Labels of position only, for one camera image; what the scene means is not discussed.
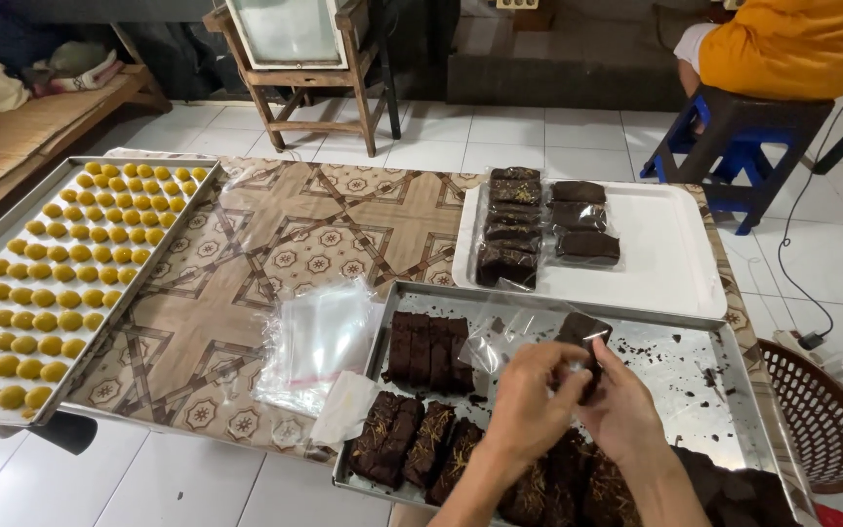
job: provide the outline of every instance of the baking tray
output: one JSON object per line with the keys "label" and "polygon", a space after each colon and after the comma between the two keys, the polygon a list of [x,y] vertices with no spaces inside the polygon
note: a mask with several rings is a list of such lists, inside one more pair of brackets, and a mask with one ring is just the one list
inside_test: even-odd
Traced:
{"label": "baking tray", "polygon": [[[99,279],[96,282],[90,282],[90,283],[85,283],[85,282],[82,282],[82,281],[77,280],[77,279],[75,279],[71,282],[62,283],[62,282],[57,282],[53,278],[53,276],[49,277],[47,280],[44,280],[44,281],[34,281],[34,282],[30,282],[30,283],[22,283],[22,282],[27,282],[27,281],[16,281],[15,279],[12,279],[11,277],[8,277],[8,276],[0,277],[0,282],[6,283],[7,285],[10,285],[12,287],[22,286],[22,287],[29,287],[29,288],[32,288],[32,289],[46,288],[46,289],[51,289],[52,291],[55,291],[55,290],[56,291],[73,290],[73,291],[77,291],[78,293],[82,293],[83,291],[92,288],[92,289],[100,289],[102,291],[116,290],[116,291],[119,291],[119,292],[122,293],[119,300],[115,303],[115,305],[112,308],[108,308],[108,307],[104,307],[104,306],[100,307],[98,309],[90,309],[88,307],[83,308],[83,309],[88,310],[89,312],[101,313],[104,316],[103,322],[100,324],[100,326],[97,328],[96,331],[91,332],[91,331],[89,331],[85,328],[81,328],[81,329],[76,330],[74,332],[67,332],[67,331],[63,331],[63,330],[60,330],[60,329],[55,329],[54,331],[47,333],[47,335],[55,335],[55,336],[58,336],[65,341],[69,340],[69,339],[75,339],[75,338],[84,340],[86,342],[86,346],[84,347],[83,351],[80,352],[80,354],[77,356],[76,359],[69,359],[67,357],[64,357],[61,354],[58,354],[57,356],[53,356],[53,357],[42,357],[42,356],[40,356],[40,353],[37,352],[37,351],[35,353],[27,355],[28,358],[38,358],[39,360],[42,360],[42,362],[45,362],[45,363],[59,360],[59,361],[64,362],[64,364],[68,365],[69,368],[67,370],[67,373],[64,375],[64,378],[61,379],[61,381],[59,383],[56,383],[56,384],[55,383],[46,383],[46,382],[42,381],[41,378],[37,378],[37,379],[31,380],[31,381],[28,381],[28,380],[25,380],[25,379],[21,379],[17,376],[8,377],[8,378],[0,377],[0,388],[5,386],[5,385],[21,385],[26,390],[28,390],[28,389],[30,389],[31,387],[34,387],[34,386],[46,385],[46,386],[49,386],[53,389],[51,397],[47,400],[47,402],[44,404],[44,406],[42,406],[34,414],[34,416],[32,416],[30,418],[26,418],[26,417],[23,417],[21,415],[22,410],[26,410],[26,408],[23,407],[23,406],[19,407],[17,410],[4,410],[4,409],[0,408],[0,425],[33,426],[33,425],[41,425],[41,424],[44,424],[44,423],[47,422],[47,420],[51,417],[51,415],[57,409],[60,401],[63,400],[64,397],[66,396],[66,394],[69,392],[71,386],[73,385],[73,381],[76,379],[77,376],[79,376],[83,372],[83,369],[86,367],[87,362],[89,362],[90,358],[93,356],[92,352],[94,350],[96,350],[97,348],[99,348],[99,346],[102,345],[102,343],[106,340],[107,336],[110,333],[110,330],[115,325],[116,321],[118,321],[119,317],[122,315],[125,308],[132,301],[132,299],[135,297],[136,293],[141,288],[141,285],[149,278],[149,275],[151,274],[152,269],[156,266],[156,264],[158,264],[159,260],[161,259],[162,255],[164,254],[165,250],[168,248],[168,245],[170,245],[171,241],[174,240],[178,236],[178,233],[181,231],[181,228],[183,227],[184,222],[186,222],[187,219],[191,216],[191,212],[195,208],[197,208],[197,204],[200,201],[205,199],[204,195],[206,194],[206,190],[208,188],[210,188],[210,185],[212,185],[212,183],[215,180],[217,180],[217,178],[219,178],[221,176],[221,174],[223,173],[223,169],[220,167],[220,163],[217,160],[192,160],[192,159],[177,159],[177,160],[164,159],[164,160],[161,160],[161,159],[154,159],[154,158],[152,158],[152,159],[141,159],[141,158],[68,158],[66,161],[61,163],[57,168],[55,168],[51,174],[48,174],[48,176],[46,178],[44,178],[44,180],[42,180],[39,183],[39,185],[35,186],[35,188],[33,190],[31,190],[31,192],[29,192],[28,195],[26,195],[11,210],[9,210],[5,214],[5,216],[3,216],[0,219],[0,255],[2,257],[6,258],[10,262],[21,261],[21,262],[26,263],[26,264],[30,263],[30,260],[28,258],[20,257],[20,256],[17,256],[15,254],[11,253],[11,252],[8,252],[6,247],[5,247],[6,241],[8,241],[12,238],[16,238],[16,237],[20,237],[20,238],[23,238],[23,239],[26,239],[26,240],[29,240],[29,241],[33,241],[32,238],[34,238],[35,236],[32,235],[32,234],[28,234],[24,230],[25,222],[29,222],[30,220],[40,220],[41,222],[44,222],[45,224],[47,224],[49,222],[63,222],[64,225],[70,224],[70,222],[65,221],[63,218],[54,219],[54,220],[52,220],[50,218],[47,218],[46,216],[44,216],[41,213],[41,207],[46,203],[58,203],[58,204],[61,204],[61,206],[67,206],[67,203],[64,202],[63,200],[61,200],[57,196],[57,193],[58,193],[58,191],[60,191],[64,188],[73,188],[77,192],[83,190],[83,188],[76,183],[75,178],[78,174],[84,172],[83,166],[88,162],[98,162],[98,163],[100,163],[100,165],[110,164],[110,165],[113,165],[113,166],[116,166],[117,168],[119,168],[120,171],[122,170],[123,165],[126,164],[126,163],[134,163],[136,165],[146,164],[146,165],[152,166],[153,168],[158,167],[158,166],[164,166],[164,167],[167,167],[168,170],[170,171],[170,173],[172,174],[171,178],[168,181],[178,181],[179,183],[180,183],[180,181],[177,180],[173,176],[174,170],[179,168],[179,167],[184,167],[188,170],[193,169],[195,167],[201,167],[201,168],[204,168],[207,171],[207,176],[201,182],[198,182],[198,181],[194,180],[195,183],[197,183],[197,185],[198,185],[198,189],[197,189],[197,191],[194,192],[193,196],[188,197],[188,196],[186,196],[186,194],[183,194],[183,193],[179,194],[186,201],[184,209],[181,210],[181,212],[179,212],[179,213],[174,213],[175,214],[175,220],[171,224],[171,226],[168,229],[165,230],[165,234],[162,237],[161,242],[158,243],[158,245],[156,245],[154,247],[152,247],[152,245],[149,244],[149,243],[142,243],[142,244],[139,244],[139,245],[135,245],[130,241],[126,241],[123,244],[115,244],[115,243],[111,242],[111,240],[109,240],[109,239],[107,239],[105,242],[102,242],[102,245],[106,245],[110,249],[114,249],[116,247],[123,247],[123,246],[127,246],[129,248],[134,248],[134,247],[137,246],[139,248],[147,248],[151,251],[151,254],[148,257],[148,259],[145,261],[145,263],[141,267],[138,267],[138,272],[137,272],[135,278],[132,280],[132,282],[129,282],[128,284],[123,284],[122,282],[116,282],[115,284],[112,284],[112,285],[106,285],[103,282],[100,282]],[[89,190],[90,192],[92,192],[94,194],[98,194],[101,191],[106,191],[106,192],[111,192],[113,194],[116,194],[115,191],[113,191],[109,188],[99,188],[97,186],[91,186],[91,187],[87,188],[87,190]],[[146,194],[144,191],[130,192],[130,191],[127,190],[126,192],[132,194],[133,196]],[[172,197],[172,196],[168,196],[167,194],[164,194],[163,192],[159,192],[158,194],[155,194],[155,195],[161,195],[161,196],[165,196],[167,198]],[[85,209],[85,206],[83,206],[83,205],[78,204],[78,206],[80,207],[81,210]],[[107,221],[105,218],[99,220],[98,222],[91,222],[91,221],[87,220],[86,218],[84,218],[81,221],[75,222],[75,224],[83,224],[83,225],[87,225],[88,227],[101,226],[101,227],[104,227],[104,228],[107,228],[107,229],[110,226],[116,225],[116,224],[113,224],[113,223]],[[122,223],[119,224],[119,225],[125,227],[126,231],[134,228],[134,227],[129,227],[127,225],[124,225]],[[68,234],[66,234],[65,236],[63,236],[59,239],[54,239],[54,238],[48,237],[46,235],[41,235],[40,236],[40,243],[42,245],[47,245],[47,246],[64,245],[65,248],[69,248],[72,245],[78,245],[78,244],[87,245],[88,247],[92,247],[93,245],[96,245],[96,244],[94,244],[94,242],[92,240],[89,240],[89,239],[87,239],[87,240],[76,240],[76,239],[70,237]],[[51,266],[54,266],[56,264],[55,262],[52,262],[48,258],[43,258],[43,259],[39,260],[39,262],[47,263]],[[71,265],[72,267],[75,267],[75,268],[80,266],[80,265],[93,265],[93,266],[96,266],[97,268],[99,268],[103,265],[108,265],[108,264],[112,264],[112,265],[117,266],[117,267],[123,267],[123,266],[136,267],[137,266],[135,263],[116,264],[116,263],[113,263],[112,261],[110,261],[109,263],[106,263],[106,264],[100,264],[100,263],[96,263],[92,258],[90,258],[89,260],[87,260],[86,262],[81,263],[81,264],[74,262],[70,258],[68,258],[67,260],[64,260],[62,263]],[[32,312],[35,312],[35,313],[52,312],[55,315],[58,314],[62,310],[61,307],[59,305],[57,305],[56,302],[49,307],[38,307],[36,305],[16,305],[15,303],[11,302],[10,300],[0,301],[0,308],[8,308],[8,309],[12,309],[16,312],[20,311],[20,310],[29,310],[29,311],[32,311]],[[32,335],[32,336],[35,336],[36,338],[41,336],[41,332],[36,330],[36,329],[24,331],[24,330],[20,330],[20,329],[17,329],[17,328],[2,327],[2,328],[0,328],[0,332],[1,331],[13,332],[13,333],[16,334],[16,336]],[[4,355],[4,354],[14,354],[14,353],[1,352],[0,351],[0,356]]]}
{"label": "baking tray", "polygon": [[[534,305],[535,300],[536,297],[528,293],[393,282],[364,374],[380,383],[385,390],[409,397],[422,393],[425,402],[452,404],[456,407],[458,419],[468,417],[477,426],[486,429],[497,390],[486,372],[474,370],[476,394],[487,398],[487,402],[479,405],[472,404],[468,397],[420,392],[407,385],[386,383],[381,379],[381,372],[389,365],[392,313],[410,311],[439,317],[466,317],[471,325],[478,317],[482,320],[499,317],[508,324],[524,310],[519,305],[526,301]],[[766,435],[740,349],[726,321],[609,305],[559,303],[564,304],[614,327],[610,346],[649,387],[662,418],[666,438],[671,444],[704,452],[717,465],[728,469],[753,468],[775,473],[783,481],[784,493],[789,496]],[[524,337],[534,342],[553,338],[567,314],[564,309],[528,311],[536,316],[536,323],[532,325],[534,331]],[[720,368],[722,371],[716,375],[715,387],[707,386],[702,375],[706,368]],[[337,457],[334,485],[384,500],[437,509],[428,506],[422,491],[413,485],[405,483],[399,490],[392,490],[351,473],[346,460],[352,443],[353,440],[345,442]],[[498,517],[494,522],[505,524]]]}
{"label": "baking tray", "polygon": [[[543,185],[558,180],[544,179]],[[620,305],[682,315],[720,318],[727,296],[718,263],[704,230],[698,204],[672,185],[595,181],[607,189],[607,218],[620,238],[621,267],[591,269],[540,262],[536,294],[578,302]],[[451,277],[460,287],[474,282],[477,251],[483,232],[488,186],[469,190],[463,200]],[[542,244],[543,256],[554,251]]]}

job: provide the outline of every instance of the orange shirt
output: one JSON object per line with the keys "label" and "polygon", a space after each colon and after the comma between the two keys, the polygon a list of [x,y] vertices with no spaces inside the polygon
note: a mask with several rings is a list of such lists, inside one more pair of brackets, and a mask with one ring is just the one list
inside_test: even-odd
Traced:
{"label": "orange shirt", "polygon": [[702,82],[770,99],[843,95],[843,0],[746,0],[708,33]]}

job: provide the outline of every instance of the brown plastic basket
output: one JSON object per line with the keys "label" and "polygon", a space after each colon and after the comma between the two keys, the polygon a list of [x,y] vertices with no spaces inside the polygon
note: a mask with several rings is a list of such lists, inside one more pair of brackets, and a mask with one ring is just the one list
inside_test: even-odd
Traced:
{"label": "brown plastic basket", "polygon": [[760,350],[812,491],[843,492],[843,385],[775,342],[760,339]]}

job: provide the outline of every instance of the patterned tablecloth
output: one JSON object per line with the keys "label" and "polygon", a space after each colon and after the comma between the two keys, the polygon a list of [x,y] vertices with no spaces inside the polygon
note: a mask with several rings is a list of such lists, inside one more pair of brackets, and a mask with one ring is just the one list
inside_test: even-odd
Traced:
{"label": "patterned tablecloth", "polygon": [[[197,157],[116,149],[115,157]],[[275,299],[339,275],[363,274],[380,294],[392,280],[453,285],[463,193],[481,174],[443,174],[221,158],[214,182],[140,295],[98,351],[69,402],[153,426],[332,464],[307,438],[313,420],[254,401],[262,314]],[[786,427],[717,228],[698,202],[743,353],[782,472]],[[793,500],[807,508],[801,490]]]}

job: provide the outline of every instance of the blue plastic stool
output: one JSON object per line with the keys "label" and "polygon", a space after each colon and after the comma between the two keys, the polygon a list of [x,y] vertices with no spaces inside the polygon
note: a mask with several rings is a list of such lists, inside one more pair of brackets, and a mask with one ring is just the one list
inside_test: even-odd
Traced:
{"label": "blue plastic stool", "polygon": [[[737,229],[749,234],[763,218],[792,170],[834,108],[834,101],[772,101],[742,96],[702,84],[675,119],[640,177],[659,176],[662,183],[701,185],[714,212],[746,212]],[[698,117],[704,133],[692,122]],[[776,167],[761,150],[764,142],[786,144]],[[673,154],[687,154],[676,166]],[[711,167],[721,159],[718,168]],[[746,172],[750,186],[731,185]],[[723,183],[703,183],[713,176]]]}

